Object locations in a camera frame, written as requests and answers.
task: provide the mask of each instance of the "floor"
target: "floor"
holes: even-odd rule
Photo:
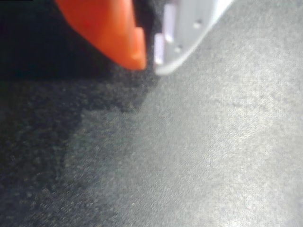
[[[303,2],[235,1],[159,78],[163,3],[136,1],[144,72],[96,52],[51,1],[6,5],[27,13],[0,24],[16,37],[1,44],[1,226],[303,226]]]

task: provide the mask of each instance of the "orange object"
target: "orange object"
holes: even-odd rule
[[[56,0],[70,26],[130,70],[146,68],[144,31],[135,26],[132,0]]]

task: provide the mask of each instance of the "screw hole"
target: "screw hole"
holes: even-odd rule
[[[182,45],[176,46],[175,52],[176,52],[176,53],[180,53],[181,51],[182,51]]]
[[[199,20],[196,20],[195,23],[194,23],[194,28],[195,29],[198,29],[202,26],[202,20],[199,19]]]

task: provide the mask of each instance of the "small white tab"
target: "small white tab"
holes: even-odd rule
[[[162,33],[155,35],[154,63],[157,65],[164,63],[164,37]]]
[[[175,22],[177,8],[174,4],[166,4],[164,7],[163,33],[169,43],[174,41]]]

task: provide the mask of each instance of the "white plastic object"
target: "white plastic object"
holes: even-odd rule
[[[161,34],[155,36],[154,70],[176,70],[199,46],[233,0],[170,0],[164,7]]]

